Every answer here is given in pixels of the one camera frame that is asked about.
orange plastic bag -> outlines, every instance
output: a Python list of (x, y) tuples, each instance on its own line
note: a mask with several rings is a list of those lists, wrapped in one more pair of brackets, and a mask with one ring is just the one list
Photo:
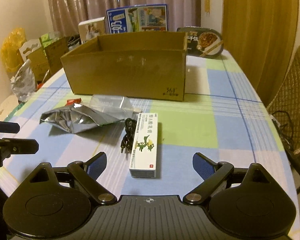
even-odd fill
[(26, 34), (23, 28), (15, 28), (10, 35), (4, 39), (0, 58), (7, 72), (17, 71), (24, 63), (19, 48), (26, 42)]

quilted fabric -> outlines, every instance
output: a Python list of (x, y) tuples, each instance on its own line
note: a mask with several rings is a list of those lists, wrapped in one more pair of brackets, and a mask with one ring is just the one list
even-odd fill
[[(293, 62), (287, 71), (277, 95), (267, 107), (269, 114), (277, 110), (289, 113), (294, 130), (294, 154), (300, 153), (300, 46), (297, 48)], [(275, 118), (280, 124), (289, 123), (287, 114), (277, 113)], [(285, 133), (291, 135), (292, 130), (290, 126), (287, 126)]]

clear plastic container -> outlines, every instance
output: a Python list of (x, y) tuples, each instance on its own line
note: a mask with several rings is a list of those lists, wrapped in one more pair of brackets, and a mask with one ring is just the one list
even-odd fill
[(93, 95), (89, 107), (120, 120), (131, 118), (133, 114), (130, 99), (122, 96)]

table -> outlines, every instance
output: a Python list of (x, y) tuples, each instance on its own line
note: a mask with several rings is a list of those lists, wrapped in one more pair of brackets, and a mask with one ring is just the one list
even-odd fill
[[(290, 237), (300, 239), (300, 219), (295, 185), (283, 146), (267, 111), (229, 52), (217, 59), (187, 56), (184, 102), (131, 99), (143, 112), (158, 113), (157, 178), (132, 178), (130, 155), (121, 154), (123, 123), (80, 134), (68, 134), (47, 123), (39, 125), (42, 112), (66, 104), (74, 95), (61, 69), (10, 120), (19, 123), (17, 135), (40, 145), (35, 155), (13, 155), (0, 168), (0, 187), (9, 196), (41, 162), (53, 167), (86, 161), (96, 153), (107, 154), (106, 170), (98, 182), (119, 197), (175, 195), (181, 198), (202, 182), (192, 167), (192, 156), (201, 152), (215, 162), (235, 167), (261, 163), (287, 192), (297, 207)], [(79, 96), (88, 103), (91, 96)]]

metal screw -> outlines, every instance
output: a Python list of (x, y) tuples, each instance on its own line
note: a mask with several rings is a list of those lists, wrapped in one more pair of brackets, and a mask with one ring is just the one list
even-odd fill
[(98, 199), (103, 201), (103, 202), (109, 202), (111, 200), (113, 200), (114, 196), (112, 194), (109, 193), (104, 193), (98, 196)]
[(186, 195), (186, 199), (190, 202), (196, 202), (201, 199), (201, 195), (199, 195), (197, 193), (190, 193), (190, 194)]

